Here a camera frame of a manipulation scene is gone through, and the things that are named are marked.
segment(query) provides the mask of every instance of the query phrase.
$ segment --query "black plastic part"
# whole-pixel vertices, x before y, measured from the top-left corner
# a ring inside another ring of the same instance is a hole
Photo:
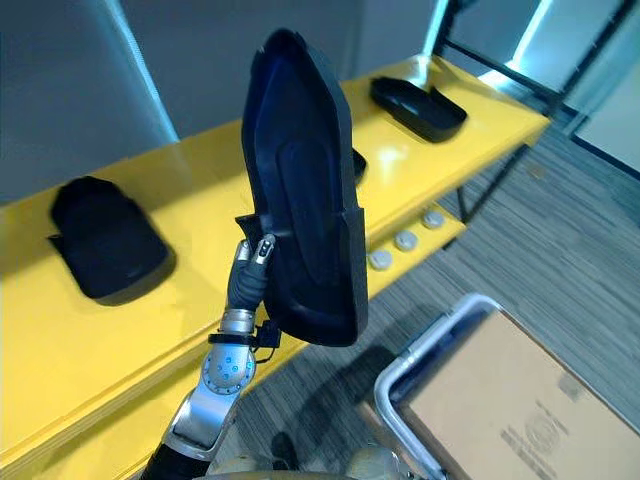
[[[393,118],[430,142],[450,139],[467,118],[467,112],[435,87],[426,92],[407,80],[380,77],[371,81],[369,93]]]
[[[271,439],[271,455],[274,470],[300,470],[300,461],[293,440],[285,432],[278,432]]]
[[[356,185],[362,181],[364,172],[367,169],[367,161],[362,155],[354,148],[353,149],[353,171],[356,177]]]
[[[367,323],[364,212],[351,116],[324,59],[279,30],[257,54],[242,124],[255,214],[238,218],[252,247],[277,237],[264,303],[286,333],[345,346]]]
[[[63,186],[51,207],[60,231],[49,238],[82,293],[118,305],[155,288],[173,270],[173,252],[144,212],[111,182],[82,177]]]

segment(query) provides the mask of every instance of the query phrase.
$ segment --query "silver metal frame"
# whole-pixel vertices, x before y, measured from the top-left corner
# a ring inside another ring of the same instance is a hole
[[[477,293],[466,295],[411,343],[398,358],[380,373],[376,380],[374,398],[378,415],[398,437],[417,464],[424,469],[423,472],[418,473],[428,478],[445,480],[447,474],[393,407],[390,399],[391,389],[400,377],[408,373],[461,320],[469,315],[489,314],[497,309],[502,309],[502,307],[487,296]]]

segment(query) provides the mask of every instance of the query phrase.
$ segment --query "circular logo on box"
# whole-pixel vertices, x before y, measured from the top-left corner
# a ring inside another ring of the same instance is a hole
[[[556,426],[541,413],[529,417],[525,425],[525,432],[531,445],[545,455],[551,453],[560,440]]]

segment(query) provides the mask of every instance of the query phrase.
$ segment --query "yellow table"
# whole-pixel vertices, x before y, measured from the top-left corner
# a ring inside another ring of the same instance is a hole
[[[372,76],[424,78],[414,57]],[[369,248],[409,228],[411,253],[368,272],[375,295],[465,229],[445,213],[422,227],[424,208],[522,144],[548,120],[474,77],[436,59],[430,81],[469,117],[450,141],[431,144],[397,124],[368,98],[369,77],[343,84],[354,120],[354,147],[369,167],[358,188]],[[3,478],[126,478],[140,468],[197,380],[208,333],[223,310],[229,265],[252,212],[235,121],[180,143],[125,159],[95,175],[117,183],[149,213],[175,249],[172,276],[119,307],[84,297],[46,237],[56,189],[3,209]],[[257,380],[303,348],[284,337]]]

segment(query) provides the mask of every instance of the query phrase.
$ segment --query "round white knob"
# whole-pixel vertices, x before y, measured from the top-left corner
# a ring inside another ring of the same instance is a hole
[[[444,225],[444,215],[435,210],[427,210],[422,217],[422,224],[427,228],[440,228]]]
[[[387,270],[393,263],[393,257],[387,250],[376,250],[369,254],[369,264],[374,270]]]
[[[418,237],[415,233],[409,230],[402,230],[398,232],[394,238],[394,242],[398,250],[403,252],[410,252],[418,245]]]

